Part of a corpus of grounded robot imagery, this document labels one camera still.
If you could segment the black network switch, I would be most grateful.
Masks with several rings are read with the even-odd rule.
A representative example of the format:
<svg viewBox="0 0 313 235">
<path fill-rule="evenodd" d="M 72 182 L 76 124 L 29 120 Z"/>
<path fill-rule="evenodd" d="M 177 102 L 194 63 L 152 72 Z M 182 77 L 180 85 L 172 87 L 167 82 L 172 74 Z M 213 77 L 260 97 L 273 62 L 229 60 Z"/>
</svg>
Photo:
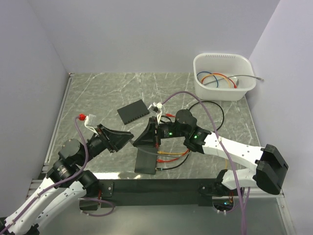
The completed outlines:
<svg viewBox="0 0 313 235">
<path fill-rule="evenodd" d="M 125 125 L 150 113 L 142 99 L 117 109 L 117 112 Z"/>
<path fill-rule="evenodd" d="M 157 149 L 145 147 L 137 151 L 134 172 L 155 175 L 157 166 Z"/>
</svg>

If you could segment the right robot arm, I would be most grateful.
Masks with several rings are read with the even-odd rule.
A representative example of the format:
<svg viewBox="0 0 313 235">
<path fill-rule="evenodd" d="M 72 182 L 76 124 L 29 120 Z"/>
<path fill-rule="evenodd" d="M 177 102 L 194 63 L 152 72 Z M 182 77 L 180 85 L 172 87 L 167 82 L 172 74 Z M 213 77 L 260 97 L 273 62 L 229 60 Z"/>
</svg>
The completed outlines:
<svg viewBox="0 0 313 235">
<path fill-rule="evenodd" d="M 158 123 L 156 117 L 151 117 L 133 145 L 158 148 L 162 139 L 180 137 L 185 138 L 183 144 L 192 152 L 218 156 L 243 166 L 243 169 L 219 173 L 215 183 L 218 194 L 227 195 L 237 187 L 259 188 L 272 195 L 280 194 L 289 166 L 276 146 L 251 146 L 218 137 L 200 128 L 197 119 L 187 109 L 179 110 L 174 122 Z"/>
</svg>

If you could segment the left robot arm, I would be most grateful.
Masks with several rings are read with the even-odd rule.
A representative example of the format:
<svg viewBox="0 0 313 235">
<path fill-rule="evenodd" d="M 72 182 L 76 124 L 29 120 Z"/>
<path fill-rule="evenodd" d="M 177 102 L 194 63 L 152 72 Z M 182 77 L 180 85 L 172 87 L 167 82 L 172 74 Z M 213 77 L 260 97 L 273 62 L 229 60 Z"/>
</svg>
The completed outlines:
<svg viewBox="0 0 313 235">
<path fill-rule="evenodd" d="M 85 170 L 87 163 L 104 150 L 122 149 L 133 134 L 115 131 L 99 124 L 88 141 L 69 139 L 60 149 L 59 159 L 36 191 L 14 213 L 0 220 L 2 235 L 37 235 L 42 222 L 52 218 L 66 204 L 99 192 L 99 180 Z"/>
</svg>

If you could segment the black base beam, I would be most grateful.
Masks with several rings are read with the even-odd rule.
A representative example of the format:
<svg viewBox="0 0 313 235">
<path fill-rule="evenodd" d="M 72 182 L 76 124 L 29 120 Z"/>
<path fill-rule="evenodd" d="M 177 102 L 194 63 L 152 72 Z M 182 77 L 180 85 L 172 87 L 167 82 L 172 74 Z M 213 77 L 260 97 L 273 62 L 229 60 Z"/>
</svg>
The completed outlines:
<svg viewBox="0 0 313 235">
<path fill-rule="evenodd" d="M 116 179 L 99 180 L 86 197 L 115 206 L 212 206 L 213 197 L 235 196 L 235 190 L 215 179 Z"/>
</svg>

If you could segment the white plastic bin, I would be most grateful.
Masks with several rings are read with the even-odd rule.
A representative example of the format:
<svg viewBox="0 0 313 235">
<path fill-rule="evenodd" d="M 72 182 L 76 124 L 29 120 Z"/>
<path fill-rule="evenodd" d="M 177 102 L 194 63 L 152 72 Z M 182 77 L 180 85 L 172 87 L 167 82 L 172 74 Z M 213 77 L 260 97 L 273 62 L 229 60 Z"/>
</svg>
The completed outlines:
<svg viewBox="0 0 313 235">
<path fill-rule="evenodd" d="M 193 70 L 195 93 L 203 100 L 237 101 L 257 84 L 251 63 L 238 54 L 199 54 Z"/>
</svg>

